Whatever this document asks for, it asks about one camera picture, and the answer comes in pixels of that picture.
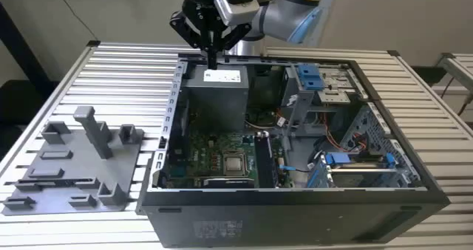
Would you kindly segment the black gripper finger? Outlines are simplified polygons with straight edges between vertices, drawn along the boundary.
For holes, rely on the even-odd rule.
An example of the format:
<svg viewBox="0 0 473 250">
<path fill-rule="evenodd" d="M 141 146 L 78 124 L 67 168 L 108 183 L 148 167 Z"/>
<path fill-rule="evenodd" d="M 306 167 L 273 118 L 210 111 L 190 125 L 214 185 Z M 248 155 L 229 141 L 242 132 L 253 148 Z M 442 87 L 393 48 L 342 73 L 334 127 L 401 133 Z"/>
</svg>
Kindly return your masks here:
<svg viewBox="0 0 473 250">
<path fill-rule="evenodd" d="M 222 32 L 224 32 L 222 29 L 217 29 L 213 31 L 212 47 L 210 47 L 210 68 L 212 69 L 217 68 L 217 55 L 224 50 L 230 50 L 250 30 L 252 30 L 250 24 L 238 24 L 225 36 L 222 36 Z"/>
<path fill-rule="evenodd" d="M 186 23 L 186 17 L 182 11 L 172 13 L 169 25 L 181 36 L 188 45 L 200 49 L 206 55 L 208 69 L 212 69 L 212 43 L 208 31 L 202 30 L 198 34 Z"/>
</svg>

